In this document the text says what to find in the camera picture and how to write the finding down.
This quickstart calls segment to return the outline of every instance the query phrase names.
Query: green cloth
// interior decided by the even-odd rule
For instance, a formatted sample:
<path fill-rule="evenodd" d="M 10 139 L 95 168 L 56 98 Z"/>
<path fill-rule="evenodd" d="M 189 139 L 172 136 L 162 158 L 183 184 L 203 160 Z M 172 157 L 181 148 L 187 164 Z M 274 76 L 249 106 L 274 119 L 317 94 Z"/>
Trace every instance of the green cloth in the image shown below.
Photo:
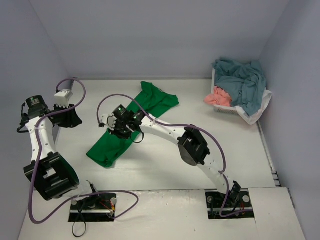
<path fill-rule="evenodd" d="M 176 95 L 167 94 L 150 82 L 142 81 L 141 88 L 142 92 L 136 96 L 135 100 L 156 118 L 179 104 Z M 135 113 L 139 107 L 131 102 L 126 109 Z M 132 140 L 135 140 L 138 135 L 139 132 L 134 132 L 131 135 Z M 100 166 L 108 168 L 131 146 L 132 140 L 119 139 L 106 132 L 86 155 Z"/>
<path fill-rule="evenodd" d="M 240 106 L 252 116 L 260 108 L 267 81 L 258 61 L 242 64 L 229 58 L 220 58 L 212 64 L 214 85 L 231 97 L 231 106 Z"/>

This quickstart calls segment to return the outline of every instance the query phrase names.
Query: white laundry basket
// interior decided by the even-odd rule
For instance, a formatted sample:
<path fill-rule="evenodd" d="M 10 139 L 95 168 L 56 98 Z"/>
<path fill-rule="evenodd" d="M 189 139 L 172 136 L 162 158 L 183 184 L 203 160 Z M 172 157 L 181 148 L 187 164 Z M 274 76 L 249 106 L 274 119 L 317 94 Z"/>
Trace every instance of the white laundry basket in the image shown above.
<path fill-rule="evenodd" d="M 215 87 L 215 69 L 212 69 L 212 82 L 211 82 L 211 93 L 214 94 L 214 87 Z M 239 115 L 235 107 L 231 106 L 221 106 L 221 105 L 213 105 L 213 110 L 215 112 L 219 113 L 225 113 L 225 114 L 233 114 L 233 115 Z"/>

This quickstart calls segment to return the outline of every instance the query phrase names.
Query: pink cloth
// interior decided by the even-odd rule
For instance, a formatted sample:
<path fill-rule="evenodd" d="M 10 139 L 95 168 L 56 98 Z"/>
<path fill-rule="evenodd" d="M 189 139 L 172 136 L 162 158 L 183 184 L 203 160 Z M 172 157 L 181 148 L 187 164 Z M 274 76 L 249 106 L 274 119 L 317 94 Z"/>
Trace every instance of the pink cloth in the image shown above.
<path fill-rule="evenodd" d="M 210 105 L 221 105 L 230 107 L 232 99 L 230 95 L 220 87 L 215 86 L 213 93 L 204 98 L 204 102 Z"/>

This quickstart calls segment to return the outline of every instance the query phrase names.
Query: gray wall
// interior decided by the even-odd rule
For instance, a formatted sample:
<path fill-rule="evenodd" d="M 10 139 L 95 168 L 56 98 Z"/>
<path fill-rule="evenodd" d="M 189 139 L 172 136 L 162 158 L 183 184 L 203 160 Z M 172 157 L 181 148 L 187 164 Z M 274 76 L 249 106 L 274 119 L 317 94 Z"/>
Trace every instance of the gray wall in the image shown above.
<path fill-rule="evenodd" d="M 52 104 L 57 82 L 68 73 L 28 1 L 1 1 L 0 32 L 0 238 L 14 240 L 27 210 L 23 167 L 32 153 L 29 135 L 16 133 L 21 104 L 33 95 Z"/>
<path fill-rule="evenodd" d="M 258 59 L 289 0 L 30 0 L 74 77 L 211 76 Z"/>
<path fill-rule="evenodd" d="M 261 63 L 273 97 L 261 124 L 308 240 L 320 238 L 320 1 L 291 0 Z"/>

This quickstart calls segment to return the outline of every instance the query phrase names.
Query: blue cloth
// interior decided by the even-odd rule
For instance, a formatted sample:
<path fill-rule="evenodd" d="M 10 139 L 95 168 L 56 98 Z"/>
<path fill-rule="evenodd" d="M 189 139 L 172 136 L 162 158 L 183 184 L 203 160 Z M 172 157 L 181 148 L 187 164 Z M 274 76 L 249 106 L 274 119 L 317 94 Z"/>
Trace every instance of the blue cloth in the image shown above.
<path fill-rule="evenodd" d="M 229 58 L 220 58 L 212 64 L 215 69 L 214 85 L 225 90 L 231 97 L 231 106 L 241 106 L 252 116 L 261 107 L 267 85 L 258 61 L 242 64 Z"/>

